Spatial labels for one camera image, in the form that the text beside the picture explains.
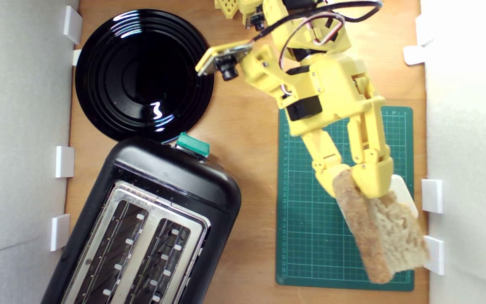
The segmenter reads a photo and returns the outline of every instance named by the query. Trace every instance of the yellow plastic bracket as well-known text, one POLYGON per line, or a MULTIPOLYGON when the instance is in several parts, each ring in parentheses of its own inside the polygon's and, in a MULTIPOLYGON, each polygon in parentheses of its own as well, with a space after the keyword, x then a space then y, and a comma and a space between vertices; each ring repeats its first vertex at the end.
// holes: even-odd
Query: yellow plastic bracket
POLYGON ((215 8, 220 9, 226 19, 232 19, 238 11, 238 3, 236 0, 215 0, 215 8))

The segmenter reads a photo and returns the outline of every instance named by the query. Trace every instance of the wooden table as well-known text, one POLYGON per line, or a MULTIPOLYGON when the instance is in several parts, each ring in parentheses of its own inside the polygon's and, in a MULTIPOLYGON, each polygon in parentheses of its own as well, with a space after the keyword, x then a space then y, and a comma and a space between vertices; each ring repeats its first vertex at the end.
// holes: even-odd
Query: wooden table
MULTIPOLYGON (((226 20, 213 0, 81 0, 81 41, 110 17, 137 8, 158 8, 180 15, 199 29, 210 45, 228 43, 255 34, 243 29, 241 15, 226 20)), ((426 95, 424 68, 407 67, 402 48, 415 44, 416 0, 388 0, 371 19, 349 24, 356 54, 366 61, 374 85, 392 106, 411 106, 414 126, 415 198, 421 206, 419 180, 426 176, 426 95)), ((208 111, 189 132, 211 144, 220 164, 237 180, 243 195, 238 219, 224 249, 205 303, 357 303, 392 304, 429 302, 429 275, 417 269, 415 290, 378 292, 281 286, 275 283, 275 208, 277 109, 272 98, 243 79, 223 82, 216 75, 208 111)), ((66 212, 72 225, 115 142, 97 131, 84 116, 73 89, 70 146, 75 147, 75 177, 69 179, 66 212)), ((425 215, 421 224, 427 227, 425 215)))

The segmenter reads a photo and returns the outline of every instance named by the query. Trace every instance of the white panel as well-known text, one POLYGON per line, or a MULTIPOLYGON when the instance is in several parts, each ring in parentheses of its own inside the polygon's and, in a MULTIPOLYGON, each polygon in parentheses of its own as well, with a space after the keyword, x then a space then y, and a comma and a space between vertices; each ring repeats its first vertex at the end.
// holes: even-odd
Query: white panel
POLYGON ((44 237, 48 250, 50 219, 64 212, 54 147, 69 144, 66 4, 0 0, 0 248, 44 237))
POLYGON ((425 49, 422 46, 405 46, 402 49, 402 54, 407 65, 425 62, 425 49))
POLYGON ((50 251, 56 251, 67 244, 71 215, 63 214, 52 218, 52 233, 50 235, 50 251))
POLYGON ((421 179, 421 200, 424 211, 444 213, 441 179, 421 179))
POLYGON ((430 304, 486 304, 486 280, 446 264, 445 275, 430 273, 430 304))
POLYGON ((56 177, 74 176, 74 148, 56 147, 56 177))
POLYGON ((78 64, 78 58, 80 58, 81 54, 81 49, 80 50, 74 50, 73 52, 73 67, 75 67, 78 64))
MULTIPOLYGON (((421 5, 438 26, 425 46, 428 177, 447 183, 444 214, 429 215, 429 234, 447 244, 444 277, 450 276, 449 264, 486 280, 486 2, 477 3, 422 0, 421 5)), ((432 284, 431 296, 464 298, 486 291, 472 286, 475 290, 455 282, 451 287, 458 289, 447 290, 432 284)))
POLYGON ((0 250, 0 304, 39 303, 60 256, 45 238, 0 250))
POLYGON ((438 275, 444 275, 444 242, 428 235, 424 237, 424 240, 430 254, 425 268, 438 275))
POLYGON ((63 34, 75 44, 80 44, 81 23, 81 16, 70 5, 68 5, 65 9, 63 34))

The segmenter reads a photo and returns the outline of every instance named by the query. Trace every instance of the bread slice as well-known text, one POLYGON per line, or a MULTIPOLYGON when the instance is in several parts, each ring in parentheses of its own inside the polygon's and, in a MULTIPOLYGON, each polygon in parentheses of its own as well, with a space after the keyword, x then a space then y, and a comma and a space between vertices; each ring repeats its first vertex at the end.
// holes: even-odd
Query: bread slice
POLYGON ((387 283, 396 272, 426 263, 429 254, 417 219, 395 193, 367 199, 350 170, 333 179, 333 189, 370 281, 387 283))

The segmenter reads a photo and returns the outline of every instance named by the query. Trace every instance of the grid lines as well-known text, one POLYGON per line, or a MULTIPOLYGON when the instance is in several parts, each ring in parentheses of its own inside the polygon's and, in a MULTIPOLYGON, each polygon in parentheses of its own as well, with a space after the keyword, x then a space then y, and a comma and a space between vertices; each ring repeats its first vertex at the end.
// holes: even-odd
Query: grid lines
MULTIPOLYGON (((394 172, 413 195, 413 121, 410 108, 382 108, 386 142, 394 172)), ((349 166, 347 119, 325 128, 349 166)), ((278 241, 276 278, 279 284, 332 288, 412 290, 413 271, 397 273, 385 285, 368 280, 365 268, 336 200, 314 177, 312 158, 299 137, 287 136, 288 122, 279 115, 278 241)))

